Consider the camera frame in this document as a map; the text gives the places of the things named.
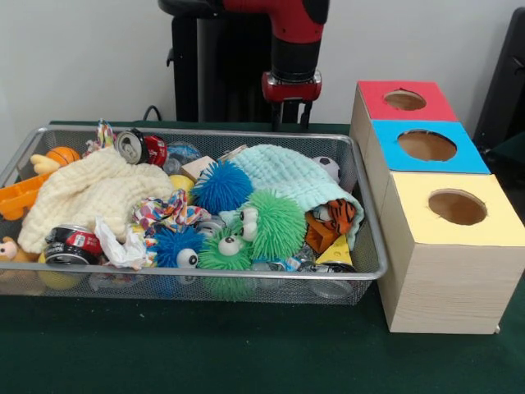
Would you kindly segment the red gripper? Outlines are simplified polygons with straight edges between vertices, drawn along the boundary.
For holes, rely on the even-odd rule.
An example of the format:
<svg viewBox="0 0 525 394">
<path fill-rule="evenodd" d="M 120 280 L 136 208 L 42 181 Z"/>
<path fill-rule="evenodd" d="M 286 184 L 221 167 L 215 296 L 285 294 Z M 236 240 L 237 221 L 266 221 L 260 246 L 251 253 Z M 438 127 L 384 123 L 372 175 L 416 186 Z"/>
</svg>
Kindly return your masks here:
<svg viewBox="0 0 525 394">
<path fill-rule="evenodd" d="M 322 90 L 322 75 L 316 71 L 313 78 L 304 82 L 286 82 L 276 78 L 270 71 L 262 74 L 262 95 L 266 101 L 273 104 L 273 131 L 278 132 L 282 123 L 282 107 L 284 101 L 313 102 L 318 99 Z M 300 118 L 303 130 L 309 127 L 311 103 L 304 104 Z"/>
</svg>

